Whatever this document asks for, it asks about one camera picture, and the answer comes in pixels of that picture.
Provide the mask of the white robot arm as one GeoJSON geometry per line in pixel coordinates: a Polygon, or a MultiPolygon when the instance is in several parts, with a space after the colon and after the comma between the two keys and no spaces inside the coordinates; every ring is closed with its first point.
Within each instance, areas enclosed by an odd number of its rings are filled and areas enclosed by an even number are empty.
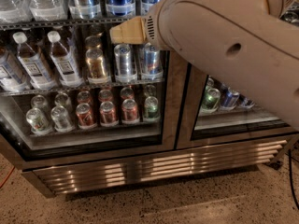
{"type": "Polygon", "coordinates": [[[294,1],[161,0],[110,36],[173,50],[299,129],[299,28],[281,20],[294,1]]]}

